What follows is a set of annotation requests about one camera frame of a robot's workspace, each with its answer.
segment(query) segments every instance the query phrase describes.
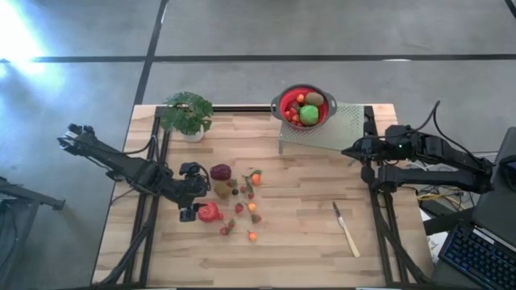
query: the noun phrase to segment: concrete floor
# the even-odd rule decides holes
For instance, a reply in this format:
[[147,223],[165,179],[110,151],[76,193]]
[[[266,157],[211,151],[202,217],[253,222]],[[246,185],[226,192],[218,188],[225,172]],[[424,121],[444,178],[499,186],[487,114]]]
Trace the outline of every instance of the concrete floor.
[[[160,0],[0,0],[0,59],[146,56]],[[503,0],[170,0],[156,49],[169,55],[516,53]],[[0,64],[0,176],[53,197],[38,213],[12,289],[89,283],[113,183],[59,149],[71,122],[122,148],[144,63]],[[268,103],[311,83],[341,102],[392,102],[418,125],[436,100],[445,132],[496,151],[516,125],[514,60],[155,63],[144,104],[191,90],[215,104]],[[435,132],[429,126],[427,131]]]

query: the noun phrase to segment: wooden knife handle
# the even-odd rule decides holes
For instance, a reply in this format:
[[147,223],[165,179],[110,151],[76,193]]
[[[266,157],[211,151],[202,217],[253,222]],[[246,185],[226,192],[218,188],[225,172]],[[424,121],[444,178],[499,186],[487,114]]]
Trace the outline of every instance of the wooden knife handle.
[[352,249],[353,255],[355,256],[355,258],[360,257],[360,252],[358,251],[358,248],[355,245],[355,241],[353,241],[352,235],[349,234],[349,230],[347,230],[346,224],[344,224],[344,233],[346,233],[346,238],[349,242],[349,246]]

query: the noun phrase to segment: keyboard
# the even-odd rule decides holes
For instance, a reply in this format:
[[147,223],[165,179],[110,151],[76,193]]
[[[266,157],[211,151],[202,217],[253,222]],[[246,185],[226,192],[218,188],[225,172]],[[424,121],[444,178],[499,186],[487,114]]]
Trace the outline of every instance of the keyboard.
[[516,290],[516,253],[468,224],[450,232],[439,258],[482,288]]

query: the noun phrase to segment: desk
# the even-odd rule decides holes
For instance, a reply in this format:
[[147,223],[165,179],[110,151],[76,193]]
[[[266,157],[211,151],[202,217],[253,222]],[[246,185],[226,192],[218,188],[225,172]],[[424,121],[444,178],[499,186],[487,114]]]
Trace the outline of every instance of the desk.
[[[126,151],[143,147],[152,128],[155,106],[135,107]],[[373,105],[378,133],[397,122],[393,105]],[[233,176],[263,171],[256,188],[257,213],[252,225],[241,213],[235,231],[219,235],[220,222],[180,223],[177,205],[162,198],[158,210],[148,287],[345,287],[381,286],[380,252],[360,163],[329,151],[286,144],[278,154],[281,123],[267,113],[215,113],[212,129],[200,143],[185,143],[172,134],[167,161],[174,172],[183,162],[206,168],[229,164]],[[145,152],[139,156],[146,157]],[[128,190],[117,184],[114,197]],[[110,208],[93,282],[104,278],[119,261],[131,238],[138,193],[130,193]],[[414,191],[400,188],[394,207],[403,246],[423,271],[432,264]],[[219,200],[210,192],[197,202],[214,201],[226,217],[243,196]],[[335,219],[336,201],[360,253],[354,258]],[[258,239],[248,241],[247,230]],[[394,278],[396,265],[389,255]],[[135,270],[140,268],[137,256]]]

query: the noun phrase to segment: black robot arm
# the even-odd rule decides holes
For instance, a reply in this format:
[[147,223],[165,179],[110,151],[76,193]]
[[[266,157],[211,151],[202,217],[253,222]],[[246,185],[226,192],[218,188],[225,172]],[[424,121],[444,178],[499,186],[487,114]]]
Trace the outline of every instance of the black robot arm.
[[[358,139],[342,154],[362,161],[377,161],[378,174],[369,166],[362,170],[362,179],[381,190],[396,192],[403,184],[451,185],[475,193],[493,190],[490,182],[493,164],[454,149],[448,141],[438,136],[420,133],[409,126],[392,125],[385,131],[385,140],[377,136]],[[385,161],[412,160],[426,164],[446,164],[457,171],[427,172],[422,169],[401,169]]]
[[[182,164],[179,175],[184,176],[184,180],[175,180],[173,171],[163,164],[139,157],[130,157],[127,153],[101,142],[95,136],[91,126],[71,124],[69,130],[58,140],[61,148],[65,151],[103,164],[109,169],[106,174],[111,179],[115,181],[125,179],[140,193],[163,195],[177,203],[178,208],[183,209],[180,216],[182,222],[195,220],[195,213],[202,205],[194,204],[194,198],[204,197],[211,190],[208,172],[200,164]],[[156,137],[152,136],[146,148],[156,143]]]

